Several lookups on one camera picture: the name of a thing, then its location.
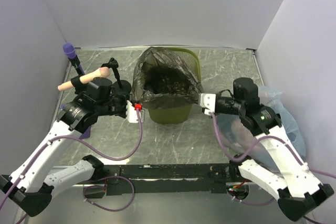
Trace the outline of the translucent bag with clothes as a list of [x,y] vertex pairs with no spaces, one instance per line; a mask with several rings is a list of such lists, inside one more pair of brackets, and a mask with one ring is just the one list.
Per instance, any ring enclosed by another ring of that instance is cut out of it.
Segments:
[[[280,98],[281,92],[267,86],[259,86],[260,102],[272,108],[280,115],[288,139],[302,159],[306,158],[306,145],[299,126],[294,117],[284,107]],[[219,135],[223,145],[236,153],[243,154],[256,141],[251,132],[246,129],[237,115],[216,115]],[[255,161],[264,164],[267,168],[277,171],[278,168],[266,149],[259,143],[252,149],[249,156]]]

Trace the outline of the grey translucent trash bag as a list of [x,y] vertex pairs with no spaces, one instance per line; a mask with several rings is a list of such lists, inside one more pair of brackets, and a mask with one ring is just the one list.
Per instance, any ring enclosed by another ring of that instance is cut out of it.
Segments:
[[171,109],[198,101],[203,86],[196,73],[175,52],[150,47],[138,58],[132,80],[132,100],[146,109]]

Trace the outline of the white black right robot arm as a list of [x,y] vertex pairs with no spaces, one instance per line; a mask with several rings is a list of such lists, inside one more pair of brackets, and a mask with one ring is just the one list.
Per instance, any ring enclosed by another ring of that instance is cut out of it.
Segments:
[[233,82],[229,97],[217,94],[200,95],[205,113],[239,116],[242,125],[261,144],[278,167],[281,177],[257,164],[249,152],[231,157],[235,165],[229,175],[235,181],[250,180],[267,191],[277,201],[282,213],[291,221],[298,221],[320,206],[334,194],[329,184],[323,184],[294,149],[288,139],[280,115],[260,103],[258,86],[251,78],[238,78]]

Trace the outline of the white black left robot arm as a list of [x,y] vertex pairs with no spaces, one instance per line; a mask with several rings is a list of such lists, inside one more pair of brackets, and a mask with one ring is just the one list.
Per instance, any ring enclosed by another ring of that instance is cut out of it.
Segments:
[[34,217],[44,211],[57,194],[73,185],[101,181],[104,164],[92,155],[53,175],[49,172],[73,141],[82,141],[80,137],[98,117],[126,117],[131,89],[128,81],[113,83],[107,78],[95,78],[86,84],[73,101],[60,110],[46,137],[26,162],[9,176],[1,176],[5,198]]

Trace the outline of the olive green mesh trash bin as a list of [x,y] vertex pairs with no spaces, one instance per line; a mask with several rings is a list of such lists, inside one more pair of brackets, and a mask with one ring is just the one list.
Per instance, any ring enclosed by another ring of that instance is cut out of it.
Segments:
[[[185,62],[185,64],[195,73],[198,80],[201,80],[201,67],[198,56],[191,50],[186,48],[168,47],[176,55]],[[148,109],[149,116],[158,124],[180,124],[188,119],[192,105],[184,105],[171,109]]]

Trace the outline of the purple box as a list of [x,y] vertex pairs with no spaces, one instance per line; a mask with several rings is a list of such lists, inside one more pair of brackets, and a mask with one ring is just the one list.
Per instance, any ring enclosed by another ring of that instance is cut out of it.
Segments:
[[91,135],[91,126],[89,126],[84,133],[80,136],[80,139],[84,140],[89,138]]

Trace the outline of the purple microphone on stand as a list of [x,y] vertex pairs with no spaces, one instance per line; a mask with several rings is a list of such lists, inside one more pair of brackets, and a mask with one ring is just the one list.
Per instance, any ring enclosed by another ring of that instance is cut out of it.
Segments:
[[77,56],[76,50],[74,48],[74,46],[71,43],[65,43],[63,45],[63,51],[64,54],[67,56],[67,58],[69,59],[71,65],[74,67],[74,69],[76,70],[78,75],[84,75],[84,70],[81,66],[80,60]]

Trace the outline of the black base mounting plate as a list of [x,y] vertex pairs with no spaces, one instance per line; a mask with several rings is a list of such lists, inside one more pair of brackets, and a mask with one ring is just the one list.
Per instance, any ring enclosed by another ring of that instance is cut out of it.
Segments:
[[240,176],[238,168],[229,163],[215,164],[155,164],[155,165],[106,165],[97,178],[102,181],[84,180],[80,185],[107,185],[107,196],[131,193],[129,179],[137,194],[186,193],[209,191],[225,194],[233,185],[250,181]]

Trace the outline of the aluminium rail frame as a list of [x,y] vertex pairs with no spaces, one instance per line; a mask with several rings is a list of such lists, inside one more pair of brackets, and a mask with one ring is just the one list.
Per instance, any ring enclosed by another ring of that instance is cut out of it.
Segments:
[[24,223],[289,223],[270,195],[255,184],[242,187],[243,202],[233,201],[226,192],[186,193],[132,192],[103,196],[85,203],[83,186],[74,186],[59,194],[35,217]]

